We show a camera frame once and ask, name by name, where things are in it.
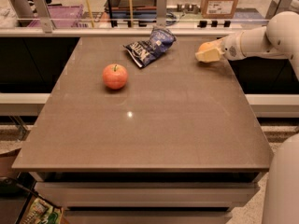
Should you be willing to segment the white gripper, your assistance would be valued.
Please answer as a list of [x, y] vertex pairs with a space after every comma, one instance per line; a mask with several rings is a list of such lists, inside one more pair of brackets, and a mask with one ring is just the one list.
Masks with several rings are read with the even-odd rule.
[[[241, 49], [241, 37], [243, 33], [238, 32], [226, 37], [217, 38], [213, 41], [215, 46], [221, 44], [224, 57], [229, 61], [238, 61], [245, 59], [245, 55]], [[195, 53], [195, 57], [199, 62], [212, 63], [221, 59], [222, 52], [218, 48], [200, 49]]]

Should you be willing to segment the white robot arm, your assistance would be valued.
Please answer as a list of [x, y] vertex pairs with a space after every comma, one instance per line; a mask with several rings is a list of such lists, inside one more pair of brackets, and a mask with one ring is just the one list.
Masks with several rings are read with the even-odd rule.
[[[248, 57], [286, 59], [299, 78], [299, 14], [285, 11], [264, 27], [245, 30], [202, 44], [195, 57], [203, 63], [222, 57], [237, 61]], [[263, 224], [299, 224], [299, 134], [277, 149], [268, 173]]]

